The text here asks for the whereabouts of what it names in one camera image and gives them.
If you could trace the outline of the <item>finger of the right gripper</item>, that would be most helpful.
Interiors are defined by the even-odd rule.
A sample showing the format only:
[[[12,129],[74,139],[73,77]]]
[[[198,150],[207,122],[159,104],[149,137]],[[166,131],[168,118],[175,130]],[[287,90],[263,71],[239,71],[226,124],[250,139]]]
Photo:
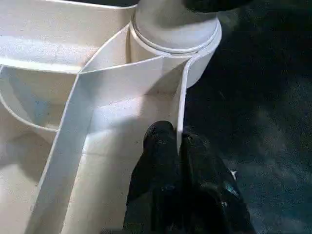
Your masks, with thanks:
[[[252,2],[251,0],[185,0],[184,6],[191,11],[212,13],[229,11]]]

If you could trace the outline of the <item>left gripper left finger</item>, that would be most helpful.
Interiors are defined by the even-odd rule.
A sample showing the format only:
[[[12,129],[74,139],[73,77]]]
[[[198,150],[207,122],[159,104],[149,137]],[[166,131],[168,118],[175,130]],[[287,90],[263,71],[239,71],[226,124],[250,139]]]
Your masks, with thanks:
[[[176,133],[157,121],[143,140],[131,175],[123,229],[132,234],[171,234],[182,228],[181,166]]]

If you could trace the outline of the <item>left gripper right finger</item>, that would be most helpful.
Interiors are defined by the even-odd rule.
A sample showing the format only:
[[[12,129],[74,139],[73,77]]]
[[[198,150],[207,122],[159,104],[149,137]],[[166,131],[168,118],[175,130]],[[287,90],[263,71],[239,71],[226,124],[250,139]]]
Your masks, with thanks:
[[[184,225],[190,234],[254,234],[234,173],[204,136],[182,133]]]

